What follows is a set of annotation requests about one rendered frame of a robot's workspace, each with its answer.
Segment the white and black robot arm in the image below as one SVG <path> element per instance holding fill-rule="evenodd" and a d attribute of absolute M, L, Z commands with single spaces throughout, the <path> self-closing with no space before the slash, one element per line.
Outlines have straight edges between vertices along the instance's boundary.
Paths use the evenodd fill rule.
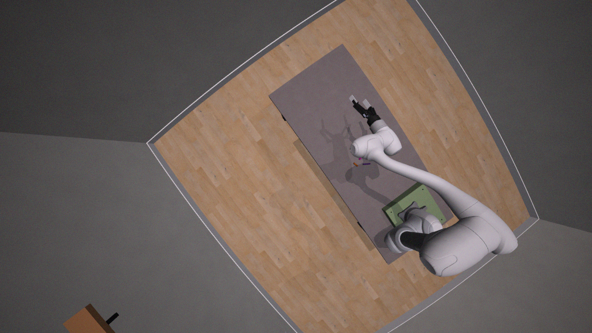
<path fill-rule="evenodd" d="M 467 270 L 490 252 L 509 254 L 518 247 L 512 230 L 489 207 L 433 173 L 389 158 L 400 152 L 402 146 L 382 119 L 373 122 L 370 130 L 373 134 L 352 142 L 351 154 L 431 188 L 459 219 L 443 229 L 438 218 L 426 211 L 427 206 L 412 202 L 398 213 L 403 223 L 384 237 L 391 252 L 416 250 L 426 269 L 442 278 Z"/>

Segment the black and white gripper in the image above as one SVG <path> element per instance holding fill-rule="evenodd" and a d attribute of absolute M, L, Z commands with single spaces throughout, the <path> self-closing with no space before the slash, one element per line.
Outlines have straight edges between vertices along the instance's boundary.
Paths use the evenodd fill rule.
<path fill-rule="evenodd" d="M 364 109 L 360 104 L 358 104 L 357 100 L 351 95 L 349 97 L 350 101 L 353 103 L 353 107 L 363 116 L 363 118 L 367 118 L 368 125 L 371 126 L 373 122 L 379 120 L 380 117 L 376 114 L 376 110 L 371 107 L 366 99 L 362 102 L 364 106 L 367 108 Z"/>

